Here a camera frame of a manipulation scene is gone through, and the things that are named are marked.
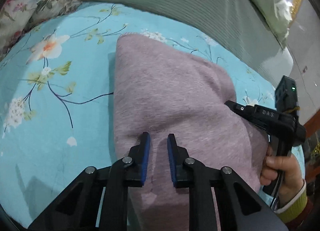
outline black cable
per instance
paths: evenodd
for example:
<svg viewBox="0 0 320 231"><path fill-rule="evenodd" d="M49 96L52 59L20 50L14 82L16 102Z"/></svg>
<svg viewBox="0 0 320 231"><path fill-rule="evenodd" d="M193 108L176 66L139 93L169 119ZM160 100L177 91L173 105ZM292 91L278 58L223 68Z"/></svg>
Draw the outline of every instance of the black cable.
<svg viewBox="0 0 320 231"><path fill-rule="evenodd" d="M281 170L280 173L279 173L279 180L277 182L277 186L276 186L276 189L275 189L275 194L274 194L274 197L273 197L273 200L270 204L270 208L274 211L275 208L276 208L276 202L278 201L277 198L278 198L278 192L279 192L279 189L280 189L280 186L281 186L281 183L282 183L282 176L283 176L283 171Z"/></svg>

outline folded cloth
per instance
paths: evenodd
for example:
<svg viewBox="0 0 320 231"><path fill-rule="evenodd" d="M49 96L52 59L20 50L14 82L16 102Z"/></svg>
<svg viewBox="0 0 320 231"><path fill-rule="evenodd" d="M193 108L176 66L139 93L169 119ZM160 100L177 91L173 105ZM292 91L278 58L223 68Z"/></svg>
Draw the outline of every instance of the folded cloth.
<svg viewBox="0 0 320 231"><path fill-rule="evenodd" d="M235 101L236 94L220 66L145 36L126 34L117 42L115 73L117 156L127 156L142 132L151 134L145 186L129 190L142 230L188 230L188 190L172 185L169 133L191 157L216 169L228 165L259 190L268 138L224 105Z"/></svg>

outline blue gripper pad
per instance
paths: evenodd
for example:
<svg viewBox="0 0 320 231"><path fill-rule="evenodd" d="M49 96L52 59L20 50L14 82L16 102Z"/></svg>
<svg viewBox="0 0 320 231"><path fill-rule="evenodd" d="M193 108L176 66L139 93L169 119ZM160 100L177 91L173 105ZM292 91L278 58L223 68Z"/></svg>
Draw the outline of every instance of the blue gripper pad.
<svg viewBox="0 0 320 231"><path fill-rule="evenodd" d="M149 161L149 151L150 151L150 134L147 133L147 139L144 145L144 154L141 164L141 184L144 185L147 179L147 169L148 169L148 161Z"/></svg>
<svg viewBox="0 0 320 231"><path fill-rule="evenodd" d="M169 165L170 165L170 173L171 173L171 180L173 186L176 187L177 184L177 170L176 170L176 162L173 157L172 145L170 138L167 138L167 146L168 146L168 156L169 156Z"/></svg>

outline green leaf print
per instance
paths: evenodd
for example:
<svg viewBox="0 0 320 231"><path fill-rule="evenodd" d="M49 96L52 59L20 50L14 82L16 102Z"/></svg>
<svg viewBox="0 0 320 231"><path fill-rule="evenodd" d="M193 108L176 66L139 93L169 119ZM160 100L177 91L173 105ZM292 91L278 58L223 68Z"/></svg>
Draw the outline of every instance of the green leaf print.
<svg viewBox="0 0 320 231"><path fill-rule="evenodd" d="M103 43L103 41L104 41L103 37L102 37L101 35L96 35L96 36L97 36L98 39L99 39L98 44Z"/></svg>
<svg viewBox="0 0 320 231"><path fill-rule="evenodd" d="M40 74L39 79L37 80L37 85L38 85L37 90L38 91L41 90L47 82L48 82L47 75Z"/></svg>
<svg viewBox="0 0 320 231"><path fill-rule="evenodd" d="M68 86L66 86L64 89L68 92L68 93L73 93L73 90L76 86L76 82L71 82Z"/></svg>
<svg viewBox="0 0 320 231"><path fill-rule="evenodd" d="M33 72L28 75L28 84L37 83L41 72Z"/></svg>
<svg viewBox="0 0 320 231"><path fill-rule="evenodd" d="M57 71L61 76L67 75L69 68L71 65L71 61L68 61L66 64L55 68L53 71Z"/></svg>
<svg viewBox="0 0 320 231"><path fill-rule="evenodd" d="M4 13L4 15L7 16L11 21L15 22L15 19L13 19L6 10L4 10L3 13Z"/></svg>
<svg viewBox="0 0 320 231"><path fill-rule="evenodd" d="M54 75L54 72L50 71L50 72L48 73L47 77L50 79L50 78L53 77L53 75Z"/></svg>
<svg viewBox="0 0 320 231"><path fill-rule="evenodd" d="M85 37L85 41L87 40L91 40L93 38L93 35L92 34L88 34L87 37Z"/></svg>
<svg viewBox="0 0 320 231"><path fill-rule="evenodd" d="M24 112L23 116L26 121L30 121L32 118L36 116L36 110L31 110L30 112Z"/></svg>
<svg viewBox="0 0 320 231"><path fill-rule="evenodd" d="M118 16L121 12L119 11L119 8L118 7L114 7L112 9L112 12L111 14L114 15L114 16Z"/></svg>

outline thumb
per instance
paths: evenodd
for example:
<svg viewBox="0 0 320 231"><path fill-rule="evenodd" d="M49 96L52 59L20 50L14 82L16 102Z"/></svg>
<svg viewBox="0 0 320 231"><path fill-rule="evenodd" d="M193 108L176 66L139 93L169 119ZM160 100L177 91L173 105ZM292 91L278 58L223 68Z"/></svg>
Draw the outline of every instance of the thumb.
<svg viewBox="0 0 320 231"><path fill-rule="evenodd" d="M267 166L274 170L283 170L287 173L295 173L300 169L294 155L286 156L270 156L266 158Z"/></svg>

